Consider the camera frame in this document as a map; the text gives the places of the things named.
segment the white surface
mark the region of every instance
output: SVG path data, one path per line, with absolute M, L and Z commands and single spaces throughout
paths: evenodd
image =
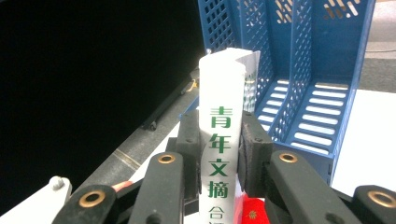
M 71 191 L 67 178 L 53 177 L 47 186 L 1 216 L 0 224 L 52 223 Z
M 396 94 L 358 90 L 332 187 L 352 196 L 361 185 L 378 185 L 396 190 Z M 177 137 L 178 125 L 151 154 L 165 151 L 168 137 Z M 132 176 L 144 177 L 149 159 Z M 196 214 L 185 217 L 197 223 Z

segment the bolt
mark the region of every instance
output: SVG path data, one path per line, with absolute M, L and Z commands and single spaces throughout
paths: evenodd
M 60 176 L 53 176 L 50 181 L 50 185 L 52 186 L 53 190 L 61 189 L 64 186 L 64 181 Z

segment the gray floor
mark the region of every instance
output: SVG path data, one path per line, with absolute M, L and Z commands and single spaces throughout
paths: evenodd
M 396 92 L 396 1 L 377 1 L 360 89 Z M 199 90 L 180 95 L 159 117 L 155 132 L 137 129 L 79 187 L 113 185 L 127 180 L 178 123 L 178 116 L 198 96 Z

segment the blue plastic basket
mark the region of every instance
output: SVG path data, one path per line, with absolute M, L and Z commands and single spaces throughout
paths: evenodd
M 255 114 L 330 185 L 375 0 L 199 0 L 207 51 L 260 50 Z

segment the perforated basket wall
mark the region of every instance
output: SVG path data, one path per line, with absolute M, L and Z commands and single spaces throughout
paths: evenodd
M 374 0 L 200 0 L 208 52 L 260 50 L 255 114 L 328 184 L 359 83 Z

